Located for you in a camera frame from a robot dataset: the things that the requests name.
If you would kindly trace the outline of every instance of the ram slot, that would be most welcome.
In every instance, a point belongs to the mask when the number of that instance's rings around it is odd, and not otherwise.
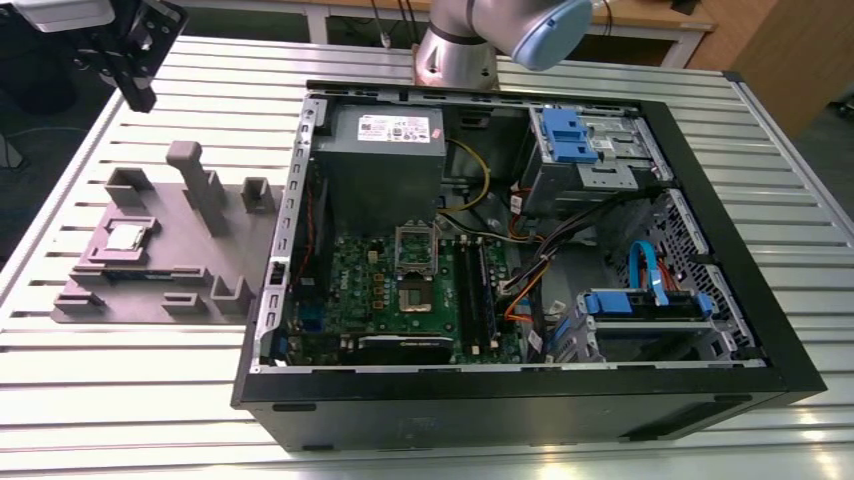
[[[478,331],[476,328],[477,301],[473,292],[473,272],[469,268],[469,246],[454,246],[454,283],[457,304],[460,306],[461,340],[468,353],[480,351]]]
[[[493,299],[493,285],[490,284],[490,265],[486,260],[486,248],[478,245],[478,271],[481,272],[481,315],[486,325],[486,344],[492,345],[498,328],[496,326],[496,300]]]

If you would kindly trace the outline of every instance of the floor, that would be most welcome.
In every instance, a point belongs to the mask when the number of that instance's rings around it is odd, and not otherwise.
[[[190,35],[303,42],[309,29],[302,17],[235,11],[191,11]],[[393,31],[395,47],[407,45],[406,28],[383,21]],[[333,18],[330,40],[349,45],[377,45],[377,30],[365,20]],[[26,114],[0,92],[0,132],[26,157],[15,171],[0,169],[0,266],[42,207],[111,94],[111,88],[89,72],[75,72],[79,99],[66,112],[53,116]],[[842,119],[828,108],[796,145],[849,215],[854,216],[854,120]]]

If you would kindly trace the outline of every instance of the blue drive bracket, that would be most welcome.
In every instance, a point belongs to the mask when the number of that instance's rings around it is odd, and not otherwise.
[[[588,142],[588,127],[573,110],[544,108],[544,131],[558,163],[597,163],[600,154]]]

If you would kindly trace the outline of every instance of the wooden desk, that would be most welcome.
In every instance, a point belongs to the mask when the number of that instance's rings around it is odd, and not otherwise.
[[[662,67],[682,68],[688,64],[694,50],[706,32],[716,29],[717,23],[702,5],[693,15],[684,15],[670,9],[670,1],[662,0],[610,0],[614,23],[612,35],[616,37],[668,40],[673,46],[662,61]],[[177,0],[191,7],[229,8],[270,12],[301,13],[309,20],[313,43],[329,43],[326,19],[331,16],[374,17],[370,0]],[[410,0],[415,19],[429,21],[432,0]],[[377,0],[379,16],[398,20],[401,12],[397,0]],[[594,24],[588,33],[605,34],[608,9],[594,13]]]

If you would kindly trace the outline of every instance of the blue cable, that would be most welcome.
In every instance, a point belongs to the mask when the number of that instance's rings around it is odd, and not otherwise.
[[[638,255],[644,254],[646,258],[648,271],[648,287],[641,286],[641,273],[638,270]],[[670,305],[668,293],[665,293],[665,279],[662,272],[658,270],[658,262],[656,260],[656,248],[646,240],[636,240],[629,250],[629,288],[650,288],[656,294],[660,305]]]

